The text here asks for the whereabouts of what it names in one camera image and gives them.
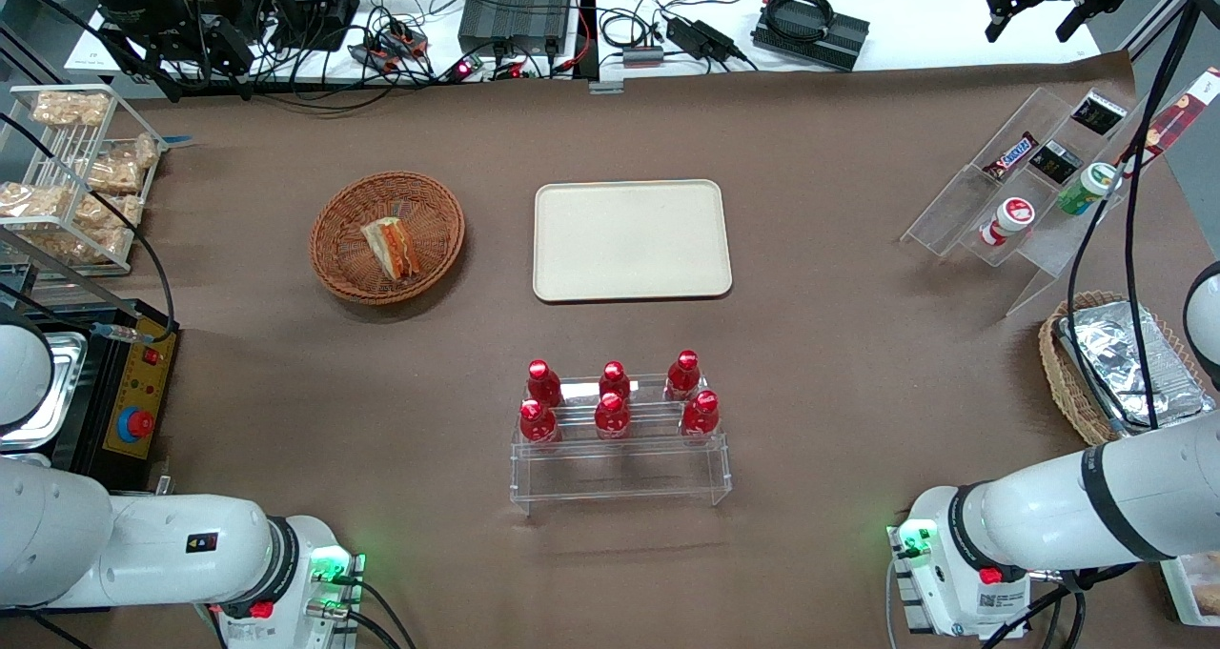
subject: aluminum foil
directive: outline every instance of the aluminum foil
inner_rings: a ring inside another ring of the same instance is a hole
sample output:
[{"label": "aluminum foil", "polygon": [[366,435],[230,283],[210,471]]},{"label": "aluminum foil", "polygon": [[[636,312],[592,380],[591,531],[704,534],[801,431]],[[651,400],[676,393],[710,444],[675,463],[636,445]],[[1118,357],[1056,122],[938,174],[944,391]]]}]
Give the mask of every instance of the aluminum foil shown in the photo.
[{"label": "aluminum foil", "polygon": [[[1166,427],[1214,410],[1215,401],[1194,382],[1186,364],[1182,364],[1157,327],[1155,318],[1142,306],[1139,322],[1144,333],[1157,422]],[[1059,331],[1060,339],[1071,353],[1068,318],[1060,320]],[[1131,305],[1127,301],[1107,303],[1104,306],[1076,311],[1076,335],[1085,356],[1082,375],[1091,378],[1088,381],[1098,404],[1111,420],[1111,426],[1120,434],[1138,434],[1149,429],[1143,373],[1131,327]]]}]

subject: red emergency stop button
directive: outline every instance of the red emergency stop button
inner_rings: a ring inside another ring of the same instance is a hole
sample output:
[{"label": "red emergency stop button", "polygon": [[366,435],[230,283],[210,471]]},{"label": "red emergency stop button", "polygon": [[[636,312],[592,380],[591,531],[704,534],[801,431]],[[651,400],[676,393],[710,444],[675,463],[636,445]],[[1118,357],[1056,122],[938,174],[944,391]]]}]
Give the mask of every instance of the red emergency stop button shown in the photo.
[{"label": "red emergency stop button", "polygon": [[270,619],[271,611],[274,610],[274,604],[271,601],[255,601],[250,605],[250,617],[251,619]]},{"label": "red emergency stop button", "polygon": [[142,439],[152,434],[152,414],[135,411],[127,417],[127,434]]},{"label": "red emergency stop button", "polygon": [[1004,582],[1004,575],[999,572],[999,568],[983,568],[978,571],[978,579],[983,584],[996,584],[998,582]]}]

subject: white table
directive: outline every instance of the white table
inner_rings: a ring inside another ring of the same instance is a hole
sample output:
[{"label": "white table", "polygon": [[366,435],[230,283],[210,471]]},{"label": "white table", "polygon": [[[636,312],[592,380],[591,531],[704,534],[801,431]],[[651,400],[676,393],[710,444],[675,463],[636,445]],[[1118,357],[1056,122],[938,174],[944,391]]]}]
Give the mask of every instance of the white table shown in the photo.
[{"label": "white table", "polygon": [[[414,16],[420,16],[423,11],[427,11],[428,2],[431,0],[376,0],[376,2],[382,2],[387,6],[392,13],[401,15],[409,13]],[[449,0],[437,0],[436,6],[443,6],[445,1]],[[368,21],[370,11],[372,10],[373,2],[370,0],[360,0],[360,7],[356,11],[356,16],[353,20],[353,24],[366,24]],[[432,66],[437,72],[445,71],[461,59],[465,52],[458,44],[458,28],[461,24],[462,7],[465,6],[465,0],[454,2],[453,6],[447,7],[445,11],[440,11],[438,15],[427,15],[423,22],[423,33],[428,37],[428,57],[432,59]],[[577,12],[575,7],[569,11],[567,21],[567,41],[564,46],[565,52],[560,54],[555,60],[555,63],[562,63],[564,60],[571,59],[576,49],[576,29],[578,27],[580,20],[577,20]],[[93,15],[89,24],[99,28],[101,27],[101,16],[98,13]],[[350,29],[346,37],[344,37],[343,49],[336,50],[336,52],[329,54],[327,60],[327,54],[314,50],[310,55],[301,60],[300,67],[298,67],[295,81],[300,83],[317,83],[322,81],[322,67],[326,63],[326,81],[327,83],[354,83],[354,81],[361,81],[366,76],[371,76],[372,71],[357,63],[356,60],[348,54],[348,45],[360,44],[364,40],[362,29]],[[266,59],[259,59],[261,49],[259,46],[251,46],[254,55],[256,57],[254,66],[250,68],[251,74],[262,71],[264,66],[271,66]],[[544,55],[537,57],[538,66],[542,71],[547,71],[547,60]],[[79,76],[118,76],[121,74],[117,63],[106,52],[101,41],[98,41],[95,37],[90,33],[82,33],[79,40],[77,41],[72,54],[63,63],[67,72]],[[289,72],[292,72],[293,63],[287,63],[287,66],[278,67],[272,72],[272,79],[287,81]],[[484,66],[484,72],[490,71],[490,62],[488,60],[488,66]],[[196,72],[188,72],[188,76],[198,74]]]},{"label": "white table", "polygon": [[[598,7],[619,6],[632,11],[637,1],[598,0]],[[1016,15],[996,44],[988,44],[983,35],[983,29],[991,21],[986,0],[827,1],[834,6],[836,13],[855,16],[871,23],[855,71],[988,63],[1066,63],[1099,54],[1086,27],[1076,29],[1076,34],[1066,44],[1060,44],[1055,38],[1055,27],[1059,27],[1072,7],[1071,2],[1065,1],[1043,2]],[[673,10],[684,18],[705,21],[732,37],[737,46],[762,71],[827,71],[827,67],[799,62],[754,45],[750,30],[758,24],[761,7],[762,0],[742,0],[733,5],[676,6]],[[654,10],[654,2],[645,0],[639,15],[650,20]],[[610,24],[610,35],[623,41],[632,29],[630,21],[619,20]],[[661,32],[665,32],[664,21]],[[677,50],[670,41],[662,46]],[[610,83],[630,77],[698,76],[706,71],[705,62],[695,62],[681,55],[666,57],[665,63],[659,67],[623,68],[621,59],[605,59],[606,55],[619,52],[619,49],[606,44],[605,37],[599,37],[598,51],[605,60],[601,63],[601,81]],[[730,59],[727,63],[732,71],[749,71],[749,66],[741,60]],[[712,71],[722,72],[722,68],[715,66]]]}]

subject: red bottle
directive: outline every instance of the red bottle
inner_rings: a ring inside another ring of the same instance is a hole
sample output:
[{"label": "red bottle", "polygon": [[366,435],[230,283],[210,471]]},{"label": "red bottle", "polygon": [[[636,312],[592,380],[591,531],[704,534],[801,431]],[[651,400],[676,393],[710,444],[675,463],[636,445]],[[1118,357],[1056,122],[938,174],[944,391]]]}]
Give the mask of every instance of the red bottle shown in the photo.
[{"label": "red bottle", "polygon": [[625,439],[631,432],[631,409],[614,392],[601,395],[598,410],[593,411],[593,425],[598,426],[600,439]]},{"label": "red bottle", "polygon": [[564,405],[564,392],[560,388],[559,376],[542,359],[529,364],[529,379],[526,381],[526,389],[529,390],[532,399],[537,399],[551,409]]},{"label": "red bottle", "polygon": [[608,392],[622,396],[623,401],[631,399],[631,378],[627,377],[627,371],[622,370],[622,364],[619,361],[606,364],[601,372],[601,379],[598,381],[598,394],[605,396]]},{"label": "red bottle", "polygon": [[686,401],[699,387],[699,357],[693,350],[678,354],[678,360],[670,366],[665,379],[665,398],[673,401]]},{"label": "red bottle", "polygon": [[682,410],[682,434],[711,434],[720,425],[720,398],[711,389],[705,389],[687,401]]},{"label": "red bottle", "polygon": [[526,442],[531,442],[531,444],[559,442],[559,422],[555,421],[555,412],[537,399],[526,399],[522,401],[521,437],[526,438]]}]

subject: brown wicker basket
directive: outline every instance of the brown wicker basket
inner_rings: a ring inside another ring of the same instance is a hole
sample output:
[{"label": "brown wicker basket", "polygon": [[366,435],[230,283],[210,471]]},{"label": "brown wicker basket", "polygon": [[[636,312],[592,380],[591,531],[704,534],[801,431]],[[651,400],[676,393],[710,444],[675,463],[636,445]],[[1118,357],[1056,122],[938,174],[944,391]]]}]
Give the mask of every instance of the brown wicker basket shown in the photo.
[{"label": "brown wicker basket", "polygon": [[[398,216],[406,223],[422,271],[386,277],[360,228]],[[314,222],[309,254],[314,272],[336,296],[381,306],[418,296],[458,260],[466,220],[454,194],[417,172],[379,172],[336,194]]]},{"label": "brown wicker basket", "polygon": [[[1122,294],[1113,292],[1082,292],[1076,294],[1076,309],[1092,309],[1093,306],[1103,306],[1107,303],[1126,300],[1127,298],[1122,296]],[[1080,377],[1076,364],[1071,362],[1071,357],[1068,356],[1066,350],[1057,342],[1054,324],[1057,320],[1066,315],[1068,303],[1064,301],[1047,318],[1047,322],[1042,323],[1042,328],[1038,331],[1038,353],[1042,355],[1042,370],[1046,371],[1047,381],[1050,383],[1050,396],[1054,398],[1055,406],[1059,406],[1059,410],[1063,411],[1071,427],[1076,428],[1076,432],[1089,445],[1118,439],[1119,437],[1110,428],[1105,415],[1102,414],[1102,410],[1097,406],[1097,401],[1093,400],[1093,393],[1089,392],[1088,385]],[[1165,334],[1165,339],[1169,340],[1169,345],[1174,348],[1174,353],[1182,360],[1182,364],[1186,364],[1186,370],[1191,372],[1191,376],[1202,387],[1199,371],[1194,367],[1194,359],[1186,353],[1182,340],[1177,339],[1174,331],[1169,329],[1164,320],[1158,318],[1155,314],[1152,316],[1157,321],[1157,327],[1160,328],[1160,332]]]}]

